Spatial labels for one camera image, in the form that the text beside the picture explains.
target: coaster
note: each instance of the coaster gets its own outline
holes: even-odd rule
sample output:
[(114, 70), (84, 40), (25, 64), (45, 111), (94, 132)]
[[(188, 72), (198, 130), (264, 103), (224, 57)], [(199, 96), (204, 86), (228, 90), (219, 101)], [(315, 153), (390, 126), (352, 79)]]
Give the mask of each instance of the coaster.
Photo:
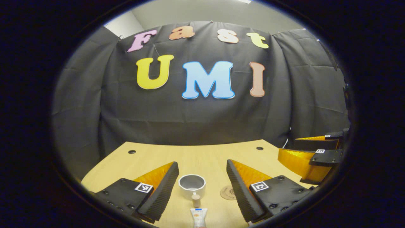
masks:
[(235, 200), (236, 199), (235, 193), (233, 192), (232, 185), (228, 185), (228, 186), (224, 187), (220, 191), (220, 195), (222, 196), (222, 198), (224, 198), (226, 200)]

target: wooden table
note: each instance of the wooden table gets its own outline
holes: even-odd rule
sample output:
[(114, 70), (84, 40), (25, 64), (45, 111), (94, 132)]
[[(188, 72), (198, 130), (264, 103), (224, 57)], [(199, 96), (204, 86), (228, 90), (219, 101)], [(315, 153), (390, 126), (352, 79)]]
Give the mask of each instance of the wooden table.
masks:
[[(136, 150), (136, 153), (129, 154), (130, 150)], [(265, 140), (209, 146), (163, 146), (125, 142), (97, 164), (81, 183), (89, 191), (98, 192), (120, 178), (133, 180), (164, 164), (177, 161), (180, 174), (166, 210), (160, 221), (156, 221), (154, 225), (162, 228), (193, 227), (190, 212), (193, 204), (191, 200), (180, 196), (178, 180), (186, 174), (198, 174), (207, 182), (205, 195), (201, 199), (201, 208), (208, 208), (206, 226), (244, 228), (248, 224), (243, 219), (237, 201), (220, 196), (221, 189), (231, 184), (226, 173), (226, 160), (239, 161), (271, 177), (284, 175), (303, 187), (311, 187), (299, 182), (301, 177), (284, 167), (277, 156), (278, 148)]]

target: screw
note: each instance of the screw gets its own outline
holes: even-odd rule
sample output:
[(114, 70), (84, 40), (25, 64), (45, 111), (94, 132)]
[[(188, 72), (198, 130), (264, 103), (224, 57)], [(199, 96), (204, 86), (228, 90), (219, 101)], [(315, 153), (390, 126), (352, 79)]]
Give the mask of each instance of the screw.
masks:
[(134, 210), (134, 209), (135, 209), (135, 206), (134, 206), (134, 205), (132, 205), (132, 204), (127, 204), (127, 207), (128, 207), (129, 209), (132, 209), (132, 210)]

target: letter m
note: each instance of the letter m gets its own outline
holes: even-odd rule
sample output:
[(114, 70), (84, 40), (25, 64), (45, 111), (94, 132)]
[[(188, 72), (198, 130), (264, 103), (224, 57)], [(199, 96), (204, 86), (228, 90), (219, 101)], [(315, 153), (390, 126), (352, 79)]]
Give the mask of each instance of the letter m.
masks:
[(215, 83), (215, 90), (212, 92), (214, 98), (233, 98), (235, 93), (232, 91), (230, 84), (230, 69), (232, 67), (231, 62), (219, 61), (215, 63), (211, 73), (207, 74), (199, 62), (186, 62), (183, 68), (187, 71), (187, 79), (182, 97), (185, 99), (197, 98), (198, 92), (195, 85), (198, 86), (202, 95), (207, 97)]

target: tube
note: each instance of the tube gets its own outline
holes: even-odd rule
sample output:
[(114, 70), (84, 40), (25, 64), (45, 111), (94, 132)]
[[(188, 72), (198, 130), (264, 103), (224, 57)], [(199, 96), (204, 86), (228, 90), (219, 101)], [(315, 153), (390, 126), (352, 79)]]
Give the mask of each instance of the tube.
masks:
[(194, 219), (193, 228), (206, 228), (204, 219), (207, 214), (207, 208), (191, 208), (190, 211)]

